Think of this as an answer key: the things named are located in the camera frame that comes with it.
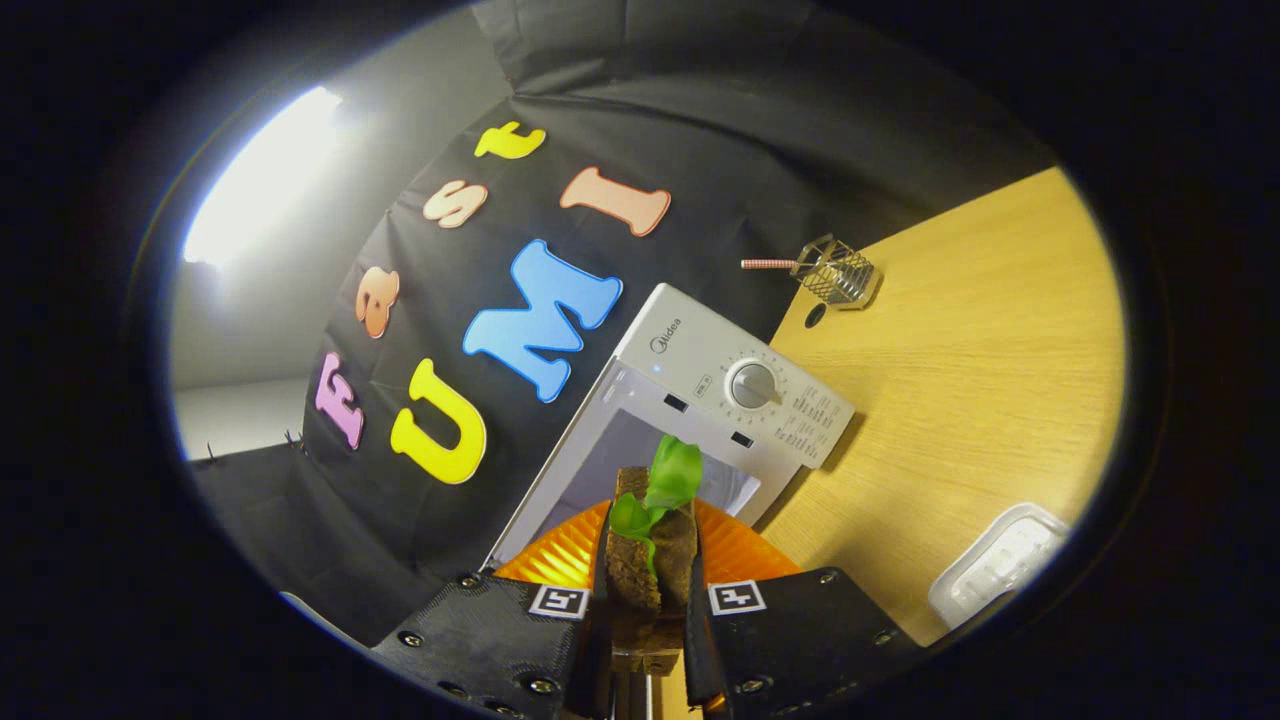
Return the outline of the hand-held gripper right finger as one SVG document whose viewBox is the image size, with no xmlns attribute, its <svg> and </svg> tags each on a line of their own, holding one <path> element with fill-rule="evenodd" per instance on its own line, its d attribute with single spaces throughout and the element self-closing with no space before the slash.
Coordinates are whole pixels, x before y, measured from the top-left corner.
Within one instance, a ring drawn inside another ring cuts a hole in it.
<svg viewBox="0 0 1280 720">
<path fill-rule="evenodd" d="M 705 717 L 841 717 L 924 656 L 844 570 L 804 571 L 704 501 L 695 518 L 684 666 Z"/>
</svg>

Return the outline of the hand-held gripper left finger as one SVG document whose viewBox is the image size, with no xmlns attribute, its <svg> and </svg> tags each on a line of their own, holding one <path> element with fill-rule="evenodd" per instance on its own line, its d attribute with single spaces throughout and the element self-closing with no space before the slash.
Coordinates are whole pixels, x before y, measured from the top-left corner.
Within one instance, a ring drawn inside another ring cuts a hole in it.
<svg viewBox="0 0 1280 720">
<path fill-rule="evenodd" d="M 605 719 L 608 502 L 563 521 L 497 571 L 445 583 L 372 650 L 440 703 L 434 719 Z"/>
</svg>

